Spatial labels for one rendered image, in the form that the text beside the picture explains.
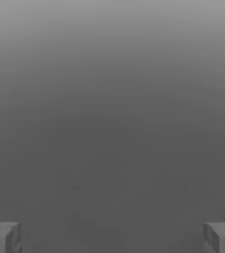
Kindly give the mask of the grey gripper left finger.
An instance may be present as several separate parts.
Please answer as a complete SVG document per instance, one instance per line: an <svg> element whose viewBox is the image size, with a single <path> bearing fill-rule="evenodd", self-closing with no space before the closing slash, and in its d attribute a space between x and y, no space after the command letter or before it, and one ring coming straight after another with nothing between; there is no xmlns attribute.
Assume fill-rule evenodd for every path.
<svg viewBox="0 0 225 253"><path fill-rule="evenodd" d="M0 253L23 253L22 223L0 222Z"/></svg>

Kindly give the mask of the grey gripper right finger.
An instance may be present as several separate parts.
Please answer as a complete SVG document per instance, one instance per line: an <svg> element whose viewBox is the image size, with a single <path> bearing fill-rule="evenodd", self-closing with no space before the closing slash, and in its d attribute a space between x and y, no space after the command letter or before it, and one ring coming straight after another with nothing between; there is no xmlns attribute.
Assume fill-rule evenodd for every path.
<svg viewBox="0 0 225 253"><path fill-rule="evenodd" d="M204 222L203 237L207 253L225 253L225 222Z"/></svg>

